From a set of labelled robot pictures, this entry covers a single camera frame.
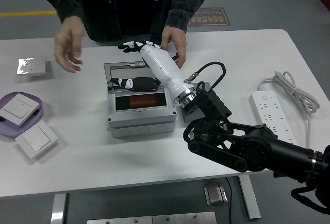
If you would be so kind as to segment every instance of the gray box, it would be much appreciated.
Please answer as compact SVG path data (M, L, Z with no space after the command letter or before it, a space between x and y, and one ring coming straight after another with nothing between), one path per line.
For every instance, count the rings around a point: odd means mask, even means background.
M177 111L167 88L156 92L132 92L112 82L112 77L154 77L151 70L141 62L105 63L107 78L108 119L107 128L113 137L171 132L175 130ZM151 107L125 105L132 99L152 101Z

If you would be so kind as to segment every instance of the power strip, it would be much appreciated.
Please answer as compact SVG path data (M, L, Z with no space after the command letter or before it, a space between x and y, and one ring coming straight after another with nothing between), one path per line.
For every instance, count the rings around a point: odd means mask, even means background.
M282 107L273 91L253 92L250 96L250 103L260 125L266 124L278 136L278 139L297 144Z

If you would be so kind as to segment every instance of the purple plate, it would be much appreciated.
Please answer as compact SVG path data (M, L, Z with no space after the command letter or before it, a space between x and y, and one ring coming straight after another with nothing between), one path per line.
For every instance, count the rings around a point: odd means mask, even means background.
M43 106L42 106L41 99L39 99L38 97L36 97L34 95L23 93L23 92L13 92L13 93L10 93L10 94L7 94L6 96L4 96L2 99L0 99L0 109L2 107L4 107L9 101L11 101L11 99L13 99L16 96L16 94L22 94L22 95L38 102L40 105L37 109L39 111L38 114L35 115L36 112L34 112L24 123L22 123L21 126L18 126L6 119L4 121L0 120L0 134L7 135L7 136L13 136L13 137L19 136L24 131L26 131L28 128L35 125L43 113Z

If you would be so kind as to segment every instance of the light switch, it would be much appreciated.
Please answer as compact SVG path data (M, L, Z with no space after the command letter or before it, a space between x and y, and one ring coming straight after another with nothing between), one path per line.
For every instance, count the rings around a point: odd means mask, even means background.
M0 109L0 116L20 126L39 107L39 103L22 95L16 96Z
M15 140L32 159L52 146L58 137L44 121L39 121Z
M25 132L23 138L28 142L34 151L38 151L50 141L49 137L42 131L42 129L40 129L39 126L36 126L35 129L29 129L28 132Z

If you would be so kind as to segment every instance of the human hand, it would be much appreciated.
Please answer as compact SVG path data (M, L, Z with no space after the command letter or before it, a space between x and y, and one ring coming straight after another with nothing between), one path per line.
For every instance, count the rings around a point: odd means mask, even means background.
M81 55L81 39L84 36L84 25L77 16L65 18L60 31L55 37L54 56L56 62L71 73L80 71L75 64L83 64L77 58Z
M168 43L173 41L176 48L176 55L173 57L173 60L176 60L176 65L181 68L186 61L186 33L176 27L166 26L161 35L161 45L160 47L164 50L168 49Z

